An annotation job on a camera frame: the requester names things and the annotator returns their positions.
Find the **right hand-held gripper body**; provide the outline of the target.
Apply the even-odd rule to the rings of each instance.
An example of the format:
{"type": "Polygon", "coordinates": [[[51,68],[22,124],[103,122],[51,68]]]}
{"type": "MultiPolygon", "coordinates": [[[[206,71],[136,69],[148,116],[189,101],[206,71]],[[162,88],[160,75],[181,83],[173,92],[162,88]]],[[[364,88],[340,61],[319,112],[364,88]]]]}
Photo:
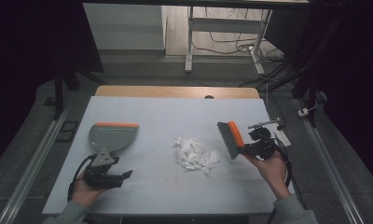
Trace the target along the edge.
{"type": "Polygon", "coordinates": [[[278,124],[279,122],[280,120],[276,119],[271,121],[259,122],[255,125],[249,126],[249,129],[252,129],[252,131],[249,132],[249,135],[254,141],[253,144],[257,144],[261,149],[261,155],[256,156],[257,159],[265,161],[270,159],[275,152],[279,152],[284,161],[288,160],[287,153],[276,144],[276,142],[279,142],[279,139],[272,138],[269,129],[266,128],[266,125],[278,124]]]}

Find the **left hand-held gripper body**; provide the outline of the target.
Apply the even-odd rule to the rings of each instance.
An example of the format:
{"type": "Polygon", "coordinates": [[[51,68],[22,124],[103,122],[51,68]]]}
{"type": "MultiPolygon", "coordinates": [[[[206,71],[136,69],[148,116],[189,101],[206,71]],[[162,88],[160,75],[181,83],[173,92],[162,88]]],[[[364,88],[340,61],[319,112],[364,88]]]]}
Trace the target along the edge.
{"type": "Polygon", "coordinates": [[[119,157],[113,158],[106,149],[95,154],[92,162],[87,166],[83,174],[84,181],[94,189],[104,189],[106,180],[116,180],[114,175],[108,175],[108,170],[119,161],[119,157]]]}

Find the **orange brush with grey bristles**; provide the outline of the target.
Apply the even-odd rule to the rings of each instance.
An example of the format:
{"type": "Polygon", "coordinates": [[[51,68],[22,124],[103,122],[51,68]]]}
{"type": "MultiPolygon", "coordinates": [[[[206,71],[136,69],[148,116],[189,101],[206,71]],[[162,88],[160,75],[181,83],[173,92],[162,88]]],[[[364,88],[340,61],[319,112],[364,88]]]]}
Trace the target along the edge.
{"type": "Polygon", "coordinates": [[[247,155],[250,152],[251,147],[244,144],[237,124],[234,121],[218,122],[217,128],[232,160],[235,160],[238,155],[247,155]]]}

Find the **grey dustpan with orange edge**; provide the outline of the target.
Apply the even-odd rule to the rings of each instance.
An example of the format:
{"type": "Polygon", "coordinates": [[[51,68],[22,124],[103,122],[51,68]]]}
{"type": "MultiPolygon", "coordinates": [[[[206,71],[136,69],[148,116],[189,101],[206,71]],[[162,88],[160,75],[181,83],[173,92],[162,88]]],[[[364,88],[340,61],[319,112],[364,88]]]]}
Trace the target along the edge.
{"type": "Polygon", "coordinates": [[[138,130],[137,123],[98,122],[90,128],[89,143],[97,153],[104,149],[112,153],[130,145],[138,130]]]}

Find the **group of white tissues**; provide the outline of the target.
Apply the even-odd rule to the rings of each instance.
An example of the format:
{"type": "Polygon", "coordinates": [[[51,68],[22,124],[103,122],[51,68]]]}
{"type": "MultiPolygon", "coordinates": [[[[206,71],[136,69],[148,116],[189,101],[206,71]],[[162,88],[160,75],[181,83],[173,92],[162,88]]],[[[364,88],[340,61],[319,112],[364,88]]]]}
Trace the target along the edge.
{"type": "Polygon", "coordinates": [[[187,171],[202,171],[209,176],[214,165],[220,162],[221,154],[197,138],[178,137],[173,146],[176,161],[187,171]]]}

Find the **person's right hand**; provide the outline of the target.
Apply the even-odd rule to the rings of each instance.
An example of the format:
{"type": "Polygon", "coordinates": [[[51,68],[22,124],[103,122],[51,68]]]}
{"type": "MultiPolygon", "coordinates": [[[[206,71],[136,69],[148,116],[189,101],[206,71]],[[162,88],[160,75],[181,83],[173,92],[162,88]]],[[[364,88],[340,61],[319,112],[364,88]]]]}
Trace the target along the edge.
{"type": "Polygon", "coordinates": [[[280,153],[275,152],[265,161],[260,161],[248,155],[245,158],[258,169],[258,172],[269,184],[269,187],[278,200],[285,199],[291,195],[288,187],[285,185],[286,166],[280,153]]]}

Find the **person's left hand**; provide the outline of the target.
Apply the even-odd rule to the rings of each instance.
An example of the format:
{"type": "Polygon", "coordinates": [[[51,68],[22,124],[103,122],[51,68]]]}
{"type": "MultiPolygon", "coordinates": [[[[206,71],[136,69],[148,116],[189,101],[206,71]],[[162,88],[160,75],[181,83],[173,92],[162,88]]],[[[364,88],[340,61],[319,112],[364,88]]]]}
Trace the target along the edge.
{"type": "Polygon", "coordinates": [[[91,188],[83,179],[83,174],[80,174],[74,182],[73,193],[71,201],[83,205],[85,207],[91,207],[94,205],[96,200],[101,194],[106,192],[107,189],[94,189],[91,188]]]}

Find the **white table cover sheet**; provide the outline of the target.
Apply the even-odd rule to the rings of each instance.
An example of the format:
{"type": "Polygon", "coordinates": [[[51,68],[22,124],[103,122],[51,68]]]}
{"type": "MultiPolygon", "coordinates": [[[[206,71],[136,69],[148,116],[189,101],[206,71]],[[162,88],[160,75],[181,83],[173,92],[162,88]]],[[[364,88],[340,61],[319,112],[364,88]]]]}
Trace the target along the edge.
{"type": "Polygon", "coordinates": [[[110,174],[131,171],[119,189],[103,193],[90,211],[120,216],[250,215],[269,213],[275,196],[243,156],[231,159],[218,122],[236,122],[245,142],[250,126],[268,120],[260,99],[92,97],[43,208],[59,214],[78,165],[91,154],[89,131],[97,122],[136,123],[132,143],[118,152],[110,174]],[[209,174],[186,171],[175,158],[177,138],[196,138],[220,154],[209,174]]]}

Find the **black tripod stand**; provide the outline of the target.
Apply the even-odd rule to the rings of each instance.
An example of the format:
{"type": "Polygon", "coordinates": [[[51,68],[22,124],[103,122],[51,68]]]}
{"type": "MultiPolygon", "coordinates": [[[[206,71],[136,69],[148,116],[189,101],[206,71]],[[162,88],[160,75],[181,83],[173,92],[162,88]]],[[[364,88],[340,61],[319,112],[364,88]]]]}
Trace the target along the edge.
{"type": "Polygon", "coordinates": [[[60,63],[59,67],[55,70],[55,96],[54,100],[51,102],[51,104],[55,106],[54,120],[57,120],[64,110],[63,85],[66,85],[69,91],[78,91],[80,88],[80,83],[76,74],[88,78],[99,86],[106,85],[103,79],[95,76],[91,71],[77,63],[60,63]]]}
{"type": "Polygon", "coordinates": [[[307,63],[300,69],[300,77],[296,86],[292,90],[292,95],[294,98],[302,98],[305,94],[308,94],[308,114],[305,118],[310,122],[310,125],[315,128],[315,108],[317,106],[316,93],[318,87],[316,83],[316,75],[313,69],[313,63],[307,63]]]}

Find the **wooden table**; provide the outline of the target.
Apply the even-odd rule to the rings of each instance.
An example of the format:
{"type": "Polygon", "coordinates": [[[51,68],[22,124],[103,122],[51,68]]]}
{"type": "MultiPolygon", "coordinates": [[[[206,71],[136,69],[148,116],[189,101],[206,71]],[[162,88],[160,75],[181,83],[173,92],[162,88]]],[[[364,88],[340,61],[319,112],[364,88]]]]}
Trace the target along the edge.
{"type": "Polygon", "coordinates": [[[214,99],[258,99],[254,88],[229,87],[175,87],[175,86],[120,86],[102,85],[96,96],[154,97],[154,98],[208,98],[214,99]]]}

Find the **black curtain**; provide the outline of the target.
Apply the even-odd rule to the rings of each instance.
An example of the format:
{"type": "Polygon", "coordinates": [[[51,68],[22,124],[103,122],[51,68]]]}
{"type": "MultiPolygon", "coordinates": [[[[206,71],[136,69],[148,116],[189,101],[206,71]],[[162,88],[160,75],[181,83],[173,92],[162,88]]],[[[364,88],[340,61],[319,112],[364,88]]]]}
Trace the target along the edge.
{"type": "Polygon", "coordinates": [[[27,118],[37,88],[74,68],[101,72],[87,0],[0,0],[0,157],[27,118]]]}
{"type": "Polygon", "coordinates": [[[266,38],[301,69],[332,33],[314,64],[317,91],[326,96],[325,113],[373,174],[373,0],[322,1],[343,5],[274,10],[266,38]]]}

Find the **white cabinet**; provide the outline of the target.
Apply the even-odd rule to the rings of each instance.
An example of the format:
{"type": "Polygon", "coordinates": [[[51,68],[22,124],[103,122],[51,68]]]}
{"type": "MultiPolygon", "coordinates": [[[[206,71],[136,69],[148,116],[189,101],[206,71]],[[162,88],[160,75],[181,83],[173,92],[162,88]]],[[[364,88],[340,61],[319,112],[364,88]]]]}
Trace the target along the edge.
{"type": "Polygon", "coordinates": [[[166,14],[162,6],[84,3],[100,50],[165,50],[166,14]]]}

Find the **black floor frame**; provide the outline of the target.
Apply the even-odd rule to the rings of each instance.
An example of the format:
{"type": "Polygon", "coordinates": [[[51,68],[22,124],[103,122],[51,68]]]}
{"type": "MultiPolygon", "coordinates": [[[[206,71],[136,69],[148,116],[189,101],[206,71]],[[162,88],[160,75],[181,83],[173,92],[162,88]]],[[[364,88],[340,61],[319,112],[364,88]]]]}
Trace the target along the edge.
{"type": "Polygon", "coordinates": [[[71,143],[75,138],[78,126],[78,121],[65,121],[62,124],[55,141],[60,143],[71,143]]]}

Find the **metal floor rail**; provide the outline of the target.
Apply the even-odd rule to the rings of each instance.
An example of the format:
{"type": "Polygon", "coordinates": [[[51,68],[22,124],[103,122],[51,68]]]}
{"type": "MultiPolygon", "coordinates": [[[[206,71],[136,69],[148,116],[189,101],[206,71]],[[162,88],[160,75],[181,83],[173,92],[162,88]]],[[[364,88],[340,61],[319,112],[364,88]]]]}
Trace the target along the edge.
{"type": "Polygon", "coordinates": [[[331,181],[334,191],[338,195],[339,202],[351,224],[366,224],[363,216],[353,199],[349,188],[346,186],[338,168],[332,160],[328,148],[317,128],[314,128],[307,118],[301,119],[305,129],[313,143],[322,165],[331,181]]]}
{"type": "Polygon", "coordinates": [[[12,224],[16,219],[75,98],[76,94],[74,92],[66,95],[63,111],[49,124],[33,157],[29,161],[17,186],[14,188],[12,194],[7,200],[3,211],[0,213],[0,224],[12,224]]]}

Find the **white metal desk frame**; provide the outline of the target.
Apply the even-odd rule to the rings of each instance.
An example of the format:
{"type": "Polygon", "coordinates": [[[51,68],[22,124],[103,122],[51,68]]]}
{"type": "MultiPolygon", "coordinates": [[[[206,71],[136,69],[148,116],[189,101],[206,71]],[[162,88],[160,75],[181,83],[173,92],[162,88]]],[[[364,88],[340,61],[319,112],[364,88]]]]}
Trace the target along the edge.
{"type": "Polygon", "coordinates": [[[262,43],[264,34],[269,24],[271,9],[261,10],[262,18],[259,20],[247,19],[219,19],[206,17],[195,17],[194,7],[187,9],[187,43],[186,43],[186,62],[185,72],[190,74],[192,72],[193,64],[193,45],[192,39],[195,32],[214,32],[214,33],[234,33],[234,34],[250,34],[256,35],[256,42],[247,50],[251,55],[254,63],[254,69],[258,75],[264,75],[265,71],[258,57],[260,44],[262,43]]]}

